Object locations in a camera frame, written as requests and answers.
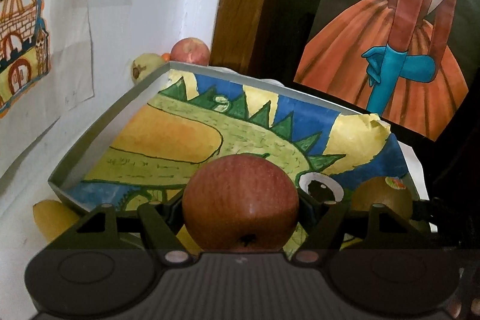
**kiwi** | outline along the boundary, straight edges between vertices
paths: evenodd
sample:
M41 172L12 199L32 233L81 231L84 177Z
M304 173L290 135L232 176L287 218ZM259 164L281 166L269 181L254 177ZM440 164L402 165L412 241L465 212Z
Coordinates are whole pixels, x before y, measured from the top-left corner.
M413 213L412 195L398 178L377 176L363 182L353 193L350 208L369 211L376 203L389 207L405 220L409 220Z

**ribbed black surface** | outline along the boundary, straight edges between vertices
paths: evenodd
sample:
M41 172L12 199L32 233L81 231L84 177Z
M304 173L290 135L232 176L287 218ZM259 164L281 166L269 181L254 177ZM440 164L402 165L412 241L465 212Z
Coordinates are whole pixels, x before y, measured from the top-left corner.
M111 320L380 320L342 301L320 272L281 254L205 254L170 270L140 305ZM443 312L425 320L447 320ZM40 315L36 320L54 320Z

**red apple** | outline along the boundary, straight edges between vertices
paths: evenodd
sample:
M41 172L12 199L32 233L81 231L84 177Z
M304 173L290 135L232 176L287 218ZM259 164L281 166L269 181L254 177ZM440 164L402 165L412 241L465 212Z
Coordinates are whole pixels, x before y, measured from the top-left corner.
M297 225L298 193L275 164L248 153L203 165L182 199L185 227L203 250L280 250Z
M180 40L173 46L170 58L173 61L182 63L208 65L210 62L210 50L202 40L190 37Z

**drawing of building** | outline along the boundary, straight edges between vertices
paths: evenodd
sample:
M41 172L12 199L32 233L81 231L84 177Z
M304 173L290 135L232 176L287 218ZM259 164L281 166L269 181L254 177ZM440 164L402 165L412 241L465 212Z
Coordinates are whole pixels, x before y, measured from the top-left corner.
M0 0L0 117L50 70L41 12L42 0Z

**dress painting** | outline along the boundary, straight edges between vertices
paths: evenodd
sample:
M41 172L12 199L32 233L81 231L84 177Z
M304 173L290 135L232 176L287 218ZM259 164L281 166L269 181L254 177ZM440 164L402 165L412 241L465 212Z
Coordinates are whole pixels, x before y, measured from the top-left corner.
M447 45L456 3L361 0L307 44L295 81L436 140L468 92Z

